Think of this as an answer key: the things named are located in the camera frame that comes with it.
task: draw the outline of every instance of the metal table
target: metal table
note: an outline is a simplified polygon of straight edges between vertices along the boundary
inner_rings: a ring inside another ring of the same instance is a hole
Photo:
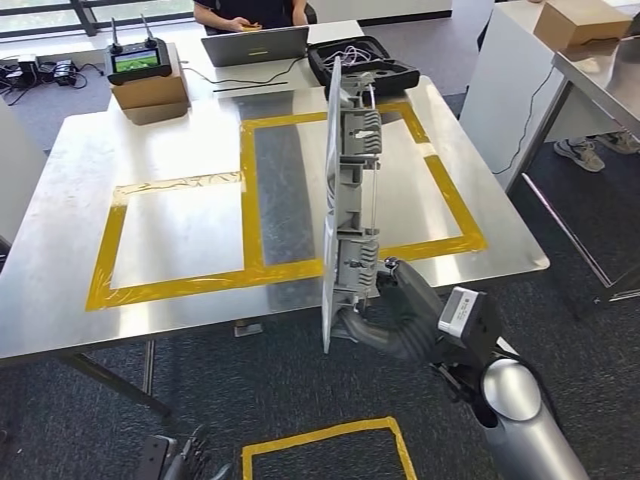
[[[523,155],[518,174],[602,284],[594,303],[640,296],[640,265],[611,280],[560,213],[537,186],[527,170],[536,158],[573,88],[578,88],[637,138],[640,138],[640,38],[603,41],[558,52],[553,65],[565,76],[562,87]]]
[[[379,107],[381,255],[441,289],[549,266],[430,80]],[[314,88],[66,119],[0,275],[0,362],[56,354],[166,414],[154,338],[319,306],[325,112]],[[83,353],[140,339],[143,389]]]

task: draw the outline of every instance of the white cable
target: white cable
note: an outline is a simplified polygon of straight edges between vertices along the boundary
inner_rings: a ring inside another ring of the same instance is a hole
[[[323,63],[325,66],[331,66],[333,64],[333,60],[337,56],[340,56],[342,64],[346,67],[351,67],[358,63],[358,60],[362,62],[371,62],[371,60],[378,59],[377,55],[374,55],[371,52],[349,45],[344,50],[338,50],[337,52],[334,52],[333,54],[329,55],[325,59]]]

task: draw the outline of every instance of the yellow tape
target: yellow tape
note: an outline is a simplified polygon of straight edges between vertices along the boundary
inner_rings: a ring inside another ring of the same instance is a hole
[[[125,215],[127,213],[125,205],[113,205],[109,210],[106,217],[106,225],[104,226],[104,235],[98,251],[96,260],[96,268],[89,287],[89,295],[87,298],[87,310],[97,310],[103,308],[104,301],[110,291],[111,278],[115,267],[115,256],[122,236],[122,227],[125,225]]]
[[[416,112],[414,112],[414,109],[411,108],[411,105],[408,102],[383,103],[381,105],[377,105],[376,108],[377,108],[380,113],[399,113],[402,115],[405,123],[407,124],[407,128],[408,128],[411,136],[414,137],[414,142],[429,142],[426,132],[424,131],[422,124],[420,123],[420,120],[418,120],[418,117],[416,116]]]
[[[411,104],[408,102],[380,104],[377,108],[380,113],[396,112],[400,114],[416,143],[424,144],[429,141],[420,120]],[[202,175],[116,188],[88,295],[86,309],[96,310],[232,288],[269,285],[322,275],[322,261],[318,258],[278,265],[266,266],[263,264],[256,167],[255,130],[257,128],[318,122],[326,120],[326,118],[325,112],[315,112],[243,120],[240,132],[241,172]],[[413,261],[486,248],[487,243],[482,233],[464,204],[464,201],[449,177],[445,166],[442,165],[440,158],[437,155],[432,155],[424,160],[451,211],[453,217],[458,224],[462,235],[411,245],[386,247],[380,250],[380,256],[383,258],[393,256]],[[124,226],[128,196],[238,181],[243,183],[242,207],[244,270],[111,289],[111,279]]]
[[[405,471],[405,476],[407,480],[417,480],[417,477],[416,476],[416,472],[414,470],[414,465],[411,463],[411,459],[409,457],[409,452],[405,444],[405,439],[402,438],[402,433],[400,431],[400,427],[398,425],[398,422],[392,417],[343,423],[322,430],[316,430],[315,432],[303,433],[293,437],[281,438],[279,440],[272,440],[269,442],[257,443],[255,445],[243,447],[242,480],[253,480],[253,457],[255,455],[275,452],[278,450],[285,450],[291,447],[298,447],[307,443],[319,442],[327,440],[328,438],[337,437],[339,435],[386,428],[390,429],[395,437],[395,447],[398,449],[398,455],[400,457],[400,462],[402,464],[402,469]]]
[[[487,242],[482,236],[480,227],[475,223],[471,212],[466,208],[464,200],[460,197],[458,190],[454,185],[451,177],[447,173],[447,169],[440,161],[440,157],[432,155],[425,158],[424,161],[433,179],[435,180],[442,197],[447,202],[451,215],[458,224],[463,237],[466,238],[468,242],[468,250],[478,251],[487,248]]]
[[[242,192],[242,251],[245,269],[260,268],[262,259],[262,236],[258,200],[258,177],[254,129],[245,125],[240,132],[240,169],[245,176],[246,189]]]

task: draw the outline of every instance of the open case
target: open case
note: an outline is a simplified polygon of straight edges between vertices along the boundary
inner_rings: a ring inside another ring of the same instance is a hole
[[[328,88],[331,82],[333,62],[337,52],[345,51],[352,46],[371,54],[371,61],[356,61],[352,65],[343,62],[343,78],[355,76],[362,72],[371,72],[374,79],[376,95],[394,95],[418,84],[420,72],[414,67],[393,60],[374,37],[353,37],[345,40],[316,43],[308,49],[309,64],[321,85]]]

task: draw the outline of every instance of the black shirt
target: black shirt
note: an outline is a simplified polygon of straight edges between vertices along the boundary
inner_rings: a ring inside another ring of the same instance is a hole
[[[196,3],[227,20],[242,17],[263,28],[280,28],[291,26],[291,19],[285,14],[285,1],[291,0],[196,0]]]

